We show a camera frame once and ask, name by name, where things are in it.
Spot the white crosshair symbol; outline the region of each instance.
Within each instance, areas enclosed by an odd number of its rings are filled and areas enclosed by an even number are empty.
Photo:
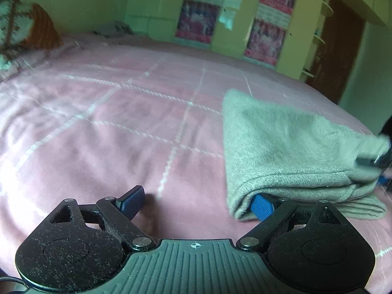
[[[194,242],[194,243],[192,243],[190,246],[193,247],[193,248],[199,248],[199,247],[201,247],[202,245],[201,245],[200,243]]]

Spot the bed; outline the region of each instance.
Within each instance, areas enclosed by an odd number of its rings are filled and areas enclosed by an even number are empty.
[[[138,37],[66,37],[19,58],[0,83],[0,267],[62,200],[92,203],[137,184],[134,222],[166,238],[237,240],[258,222],[226,208],[221,103],[236,88],[255,98],[363,124],[306,84],[205,50]],[[376,255],[367,289],[392,290],[392,200],[381,220],[353,220]]]

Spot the gray ribbed plate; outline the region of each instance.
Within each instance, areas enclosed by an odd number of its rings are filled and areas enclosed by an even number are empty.
[[[153,251],[131,255],[115,277],[84,293],[303,294],[276,279],[260,256],[235,249],[230,240],[163,240]]]

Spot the silver screw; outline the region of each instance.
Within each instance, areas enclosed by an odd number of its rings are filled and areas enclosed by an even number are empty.
[[[247,236],[247,237],[243,237],[240,240],[240,243],[244,246],[244,247],[252,247],[252,246],[256,246],[259,244],[259,240],[257,240],[255,237],[251,237],[251,236]]]
[[[134,245],[136,245],[138,248],[142,248],[142,247],[150,245],[152,243],[152,240],[148,237],[141,236],[141,237],[137,237],[136,239],[134,239],[132,241],[132,243]]]

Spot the folded blanket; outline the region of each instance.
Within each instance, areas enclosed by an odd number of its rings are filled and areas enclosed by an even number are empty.
[[[385,214],[372,193],[381,170],[355,159],[384,155],[387,137],[230,90],[223,101],[223,143],[227,204],[235,219],[254,219],[250,202],[262,192],[303,202],[327,199],[352,218]]]

